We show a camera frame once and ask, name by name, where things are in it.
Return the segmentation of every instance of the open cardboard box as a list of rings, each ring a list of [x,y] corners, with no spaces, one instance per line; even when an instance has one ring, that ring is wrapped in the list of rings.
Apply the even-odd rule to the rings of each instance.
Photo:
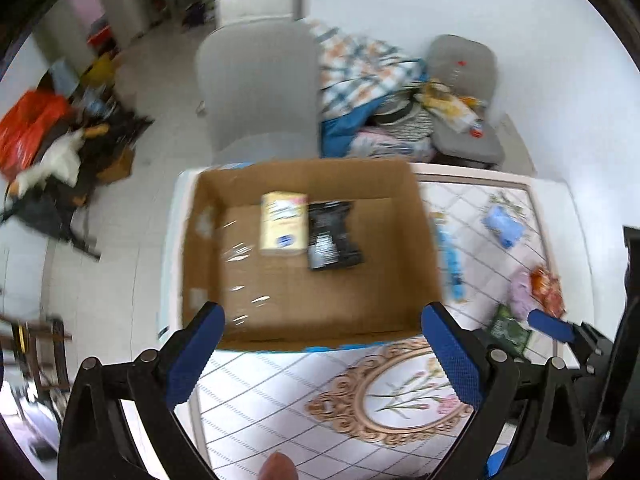
[[[351,200],[347,227],[363,263],[309,270],[306,253],[259,250],[260,199],[305,193]],[[183,245],[182,318],[206,300],[225,311],[219,348],[300,351],[402,339],[440,301],[436,249],[409,165],[400,160],[267,162],[198,177]]]

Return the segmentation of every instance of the blue gripper pad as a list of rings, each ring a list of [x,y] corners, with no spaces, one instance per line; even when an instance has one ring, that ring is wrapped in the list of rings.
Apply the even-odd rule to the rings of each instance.
[[[224,310],[218,304],[212,304],[211,311],[197,327],[167,373],[164,399],[170,410],[189,399],[224,330]]]
[[[422,334],[436,354],[458,398],[475,410],[482,404],[478,368],[432,306],[422,310]]]
[[[547,334],[556,341],[561,343],[571,343],[574,341],[574,329],[569,323],[550,316],[542,310],[535,309],[529,312],[527,322],[531,327]]]

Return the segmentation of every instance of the gray chair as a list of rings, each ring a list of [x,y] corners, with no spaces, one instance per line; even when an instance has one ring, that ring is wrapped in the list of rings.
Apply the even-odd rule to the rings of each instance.
[[[319,156],[319,46],[305,23],[222,27],[195,66],[216,164]]]
[[[456,95],[471,95],[490,106],[497,82],[494,53],[482,43],[459,36],[438,36],[426,57],[430,78],[437,78],[452,87]],[[438,150],[434,162],[461,166],[495,168],[504,160],[504,150],[490,124],[482,125],[479,139],[467,133],[457,133],[441,119],[433,117],[431,140]]]

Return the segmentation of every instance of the yellow package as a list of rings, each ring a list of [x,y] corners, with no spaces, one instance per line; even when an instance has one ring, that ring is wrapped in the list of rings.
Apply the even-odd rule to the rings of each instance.
[[[306,250],[306,195],[273,191],[262,196],[260,250],[267,254],[300,254]]]

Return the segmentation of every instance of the pink flower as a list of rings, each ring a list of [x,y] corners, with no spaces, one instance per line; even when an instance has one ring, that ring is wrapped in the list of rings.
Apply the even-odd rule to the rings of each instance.
[[[438,414],[446,415],[447,413],[452,412],[457,408],[460,404],[460,401],[456,397],[456,394],[451,394],[447,397],[444,397],[438,404]]]

